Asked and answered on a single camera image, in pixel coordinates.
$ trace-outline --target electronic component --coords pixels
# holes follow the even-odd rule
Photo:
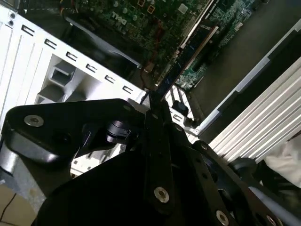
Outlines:
[[[203,6],[212,0],[193,0],[185,5],[181,0],[168,4],[162,0],[118,0],[118,7],[114,7],[114,1],[111,0],[102,0],[101,3],[98,0],[89,0],[89,4],[84,4],[84,1],[76,0],[79,12],[93,16],[98,23],[109,30],[115,30],[116,39],[123,36],[140,46],[140,53],[143,55],[141,61],[144,62],[142,67],[153,63],[155,67],[150,75],[157,81],[185,39],[184,32],[191,19],[200,15]],[[189,8],[191,13],[181,13],[179,8],[182,12]]]
[[[183,3],[180,5],[179,9],[178,9],[181,13],[185,14],[188,10],[188,7],[185,6]]]
[[[138,6],[143,7],[145,4],[145,0],[138,0]]]
[[[205,19],[218,23],[219,31],[212,43],[203,49],[188,68],[180,75],[176,84],[184,90],[194,87],[204,77],[212,61],[219,55],[244,22],[252,15],[255,0],[217,0],[209,9]]]
[[[161,97],[164,97],[168,92],[172,83],[183,73],[183,71],[191,65],[191,62],[196,58],[198,53],[208,43],[212,35],[217,31],[218,27],[209,27],[210,22],[201,24],[195,30],[185,48],[181,51],[175,62],[172,64],[164,79],[161,82],[157,92]]]
[[[147,9],[147,12],[150,14],[153,14],[153,12],[155,11],[155,7],[150,5],[149,8]]]

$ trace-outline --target motherboard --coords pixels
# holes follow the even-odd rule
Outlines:
[[[143,50],[142,70],[158,80],[210,0],[77,0],[76,10]]]
[[[255,0],[217,0],[205,20],[219,27],[208,44],[180,75],[176,84],[190,90],[204,77],[206,70],[220,54],[257,7]]]

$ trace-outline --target screw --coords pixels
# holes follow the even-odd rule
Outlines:
[[[123,108],[126,109],[127,111],[131,111],[131,108],[129,106],[123,105]]]
[[[44,120],[38,115],[27,115],[24,118],[24,122],[33,127],[41,127],[44,124]]]
[[[218,210],[216,212],[216,217],[219,220],[219,222],[224,225],[224,226],[228,226],[229,225],[229,220],[226,216],[226,214],[224,214],[223,212],[221,212],[220,210]]]
[[[273,220],[273,218],[271,218],[269,215],[267,215],[267,219],[269,220],[269,222],[273,225],[273,226],[277,226],[275,221]]]
[[[182,127],[179,126],[178,124],[175,125],[175,128],[176,128],[178,131],[182,131]]]
[[[162,187],[157,187],[155,189],[155,196],[161,203],[168,203],[169,201],[168,192]]]

